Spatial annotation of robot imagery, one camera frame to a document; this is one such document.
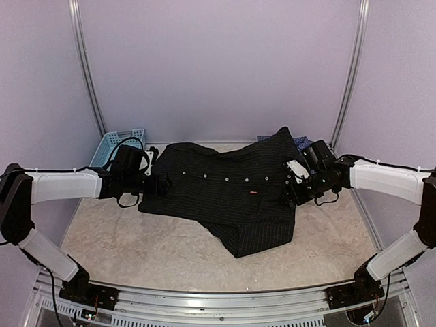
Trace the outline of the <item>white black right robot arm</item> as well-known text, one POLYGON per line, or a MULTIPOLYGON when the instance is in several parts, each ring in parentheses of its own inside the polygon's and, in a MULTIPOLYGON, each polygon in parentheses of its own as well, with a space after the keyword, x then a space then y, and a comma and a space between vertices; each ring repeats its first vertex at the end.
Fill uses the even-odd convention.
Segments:
POLYGON ((337 157, 322 140, 288 159, 285 199, 296 206, 321 206, 328 192, 351 191, 364 215, 377 254, 364 262, 352 281, 326 289, 331 309, 388 295, 382 281, 435 248, 435 170, 371 160, 355 154, 337 157))

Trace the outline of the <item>black pinstriped long sleeve shirt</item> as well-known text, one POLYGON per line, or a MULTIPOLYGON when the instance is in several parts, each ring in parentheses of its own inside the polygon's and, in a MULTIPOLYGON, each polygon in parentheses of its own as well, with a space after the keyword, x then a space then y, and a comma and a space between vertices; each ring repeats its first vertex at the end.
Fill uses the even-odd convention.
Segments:
POLYGON ((286 163, 303 162, 287 127, 266 140, 220 153, 199 144, 169 144, 153 165, 172 182, 145 196, 142 213, 197 221, 236 258, 290 243, 296 206, 287 197, 286 163))

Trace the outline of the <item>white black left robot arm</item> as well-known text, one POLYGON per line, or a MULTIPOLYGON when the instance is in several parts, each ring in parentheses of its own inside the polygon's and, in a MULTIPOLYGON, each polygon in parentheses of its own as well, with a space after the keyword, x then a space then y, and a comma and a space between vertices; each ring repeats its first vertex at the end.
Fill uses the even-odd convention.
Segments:
POLYGON ((18 247, 35 265, 61 280, 60 295, 74 302, 90 303, 108 295, 90 282, 90 275, 66 254, 33 221, 33 209, 51 202, 114 199, 125 194, 137 199, 163 196, 171 181, 152 167, 159 152, 123 145, 101 166, 69 170, 24 168, 11 163, 1 175, 1 235, 18 247))

